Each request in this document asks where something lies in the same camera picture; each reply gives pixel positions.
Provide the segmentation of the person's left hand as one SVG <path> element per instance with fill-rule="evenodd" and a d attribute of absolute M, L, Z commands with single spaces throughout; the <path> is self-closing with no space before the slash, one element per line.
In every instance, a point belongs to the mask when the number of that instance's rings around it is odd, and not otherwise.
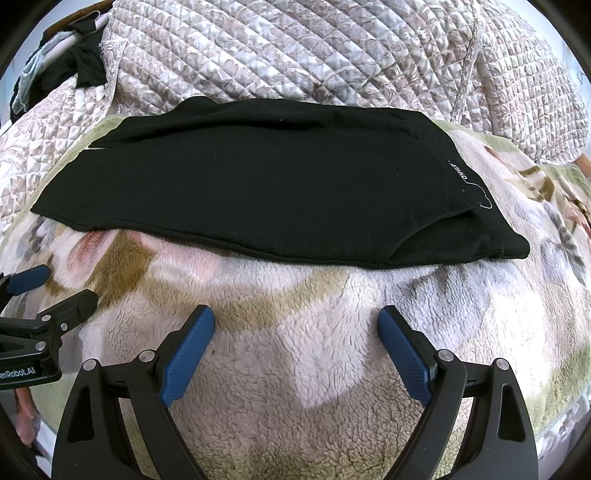
<path fill-rule="evenodd" d="M 30 446 L 35 441 L 39 430 L 38 412 L 28 388 L 16 389 L 15 400 L 17 411 L 15 429 L 21 441 L 26 446 Z"/>

